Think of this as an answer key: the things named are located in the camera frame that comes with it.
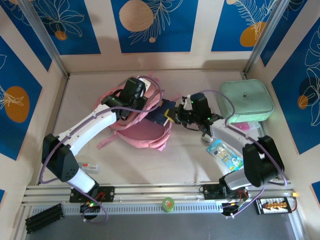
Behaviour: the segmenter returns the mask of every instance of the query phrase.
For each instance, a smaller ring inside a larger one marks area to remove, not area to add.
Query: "circuit board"
[[[259,198],[254,206],[258,215],[292,213],[287,197]]]

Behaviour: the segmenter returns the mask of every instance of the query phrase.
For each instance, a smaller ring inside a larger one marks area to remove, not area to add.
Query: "snack package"
[[[239,170],[244,161],[231,151],[220,139],[217,139],[206,151],[222,161],[231,171]]]

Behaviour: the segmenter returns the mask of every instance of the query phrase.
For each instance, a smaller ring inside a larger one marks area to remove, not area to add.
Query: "mint green case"
[[[265,85],[257,79],[224,82],[220,86],[220,92],[226,95],[235,107],[230,123],[264,121],[275,110]],[[220,95],[217,101],[222,116],[229,117],[233,111],[231,104]]]

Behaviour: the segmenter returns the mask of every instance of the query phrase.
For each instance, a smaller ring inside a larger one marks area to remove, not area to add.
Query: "pink backpack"
[[[100,96],[94,106],[96,108],[101,101],[108,95],[119,89],[123,89],[125,84],[115,87],[111,91]],[[143,110],[149,110],[160,100],[160,94],[157,86],[151,83],[149,89],[144,94],[148,100]],[[126,120],[119,119],[116,123],[109,126],[114,130],[114,135],[102,140],[97,148],[101,149],[117,137],[122,138],[136,148],[152,148],[162,151],[171,134],[172,122],[168,121],[165,126],[150,121],[145,118],[148,113],[132,112]]]

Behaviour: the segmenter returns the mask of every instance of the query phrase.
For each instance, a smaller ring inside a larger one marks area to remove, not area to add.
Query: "green tape roll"
[[[166,197],[162,201],[162,208],[166,213],[171,212],[175,207],[175,201],[171,197]]]

